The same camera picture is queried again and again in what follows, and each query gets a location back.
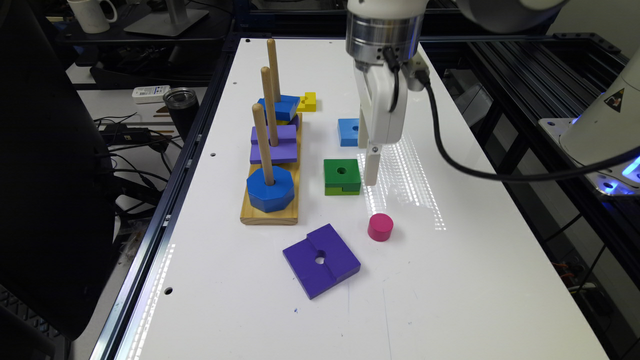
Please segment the hole in block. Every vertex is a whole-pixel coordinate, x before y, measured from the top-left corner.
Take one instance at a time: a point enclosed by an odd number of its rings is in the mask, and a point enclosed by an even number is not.
[[[318,250],[318,255],[316,255],[316,264],[319,264],[319,265],[324,264],[325,257],[327,257],[327,254],[322,250]]]

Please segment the blue light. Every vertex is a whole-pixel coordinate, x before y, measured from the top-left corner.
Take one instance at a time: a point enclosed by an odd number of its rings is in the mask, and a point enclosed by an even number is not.
[[[610,187],[610,188],[606,188],[604,191],[605,191],[607,194],[611,194],[611,193],[613,192],[613,190],[615,190],[617,187],[618,187],[618,183],[615,183],[615,184],[613,184],[613,186],[612,186],[612,187]]]
[[[638,168],[638,166],[640,166],[640,156],[638,156],[636,161],[631,163],[631,165],[627,166],[627,168],[622,171],[622,175],[629,177],[629,174],[634,172]]]

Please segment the wooden base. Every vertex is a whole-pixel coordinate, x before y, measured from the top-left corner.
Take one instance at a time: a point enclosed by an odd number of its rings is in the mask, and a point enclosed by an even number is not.
[[[240,221],[245,225],[295,225],[298,223],[300,162],[302,161],[302,153],[300,151],[302,148],[302,114],[298,113],[298,116],[300,117],[300,125],[298,126],[298,132],[296,135],[296,138],[298,140],[298,162],[275,165],[291,172],[295,197],[293,198],[293,201],[289,203],[289,206],[287,206],[286,209],[264,213],[251,206],[251,201],[249,201],[249,192],[245,188],[244,199],[242,201],[242,211],[240,212]],[[251,167],[249,168],[249,176],[251,176],[254,171],[260,169],[261,167],[262,165],[260,164],[251,165]]]

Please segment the white mug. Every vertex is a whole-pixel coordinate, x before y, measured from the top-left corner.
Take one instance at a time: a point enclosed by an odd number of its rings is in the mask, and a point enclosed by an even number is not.
[[[113,19],[107,19],[100,8],[100,3],[106,1],[113,9]],[[118,20],[118,12],[109,0],[67,0],[73,14],[78,19],[80,27],[87,34],[98,34],[109,30],[109,24]]]

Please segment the pink cylinder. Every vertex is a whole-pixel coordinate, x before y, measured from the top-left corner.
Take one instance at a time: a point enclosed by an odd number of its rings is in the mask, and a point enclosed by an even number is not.
[[[369,219],[369,236],[375,241],[387,241],[393,230],[393,220],[386,214],[375,214]]]

